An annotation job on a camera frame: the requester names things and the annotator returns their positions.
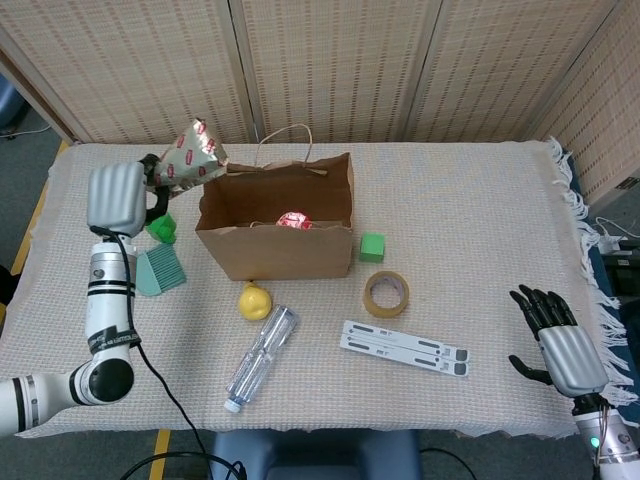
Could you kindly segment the right black-silver robot hand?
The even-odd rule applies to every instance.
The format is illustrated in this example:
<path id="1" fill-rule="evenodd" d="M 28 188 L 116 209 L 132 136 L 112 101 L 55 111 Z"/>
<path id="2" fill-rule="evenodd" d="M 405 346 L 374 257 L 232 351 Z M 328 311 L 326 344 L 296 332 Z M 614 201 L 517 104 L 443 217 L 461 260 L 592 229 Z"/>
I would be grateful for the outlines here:
<path id="1" fill-rule="evenodd" d="M 523 377 L 552 385 L 567 398 L 596 395 L 609 378 L 589 334 L 563 297 L 520 285 L 510 291 L 536 340 L 546 368 L 533 369 L 518 356 L 509 361 Z"/>

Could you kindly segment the left black-silver robot hand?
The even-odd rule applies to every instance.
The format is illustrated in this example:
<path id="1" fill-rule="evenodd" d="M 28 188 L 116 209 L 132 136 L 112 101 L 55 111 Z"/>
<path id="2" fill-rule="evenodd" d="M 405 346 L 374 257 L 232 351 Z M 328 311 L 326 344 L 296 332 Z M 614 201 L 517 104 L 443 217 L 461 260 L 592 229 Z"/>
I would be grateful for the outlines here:
<path id="1" fill-rule="evenodd" d="M 168 186 L 156 186 L 155 167 L 160 159 L 147 154 L 137 162 L 94 169 L 89 176 L 87 225 L 102 236 L 110 232 L 136 237 L 146 225 L 168 210 Z"/>

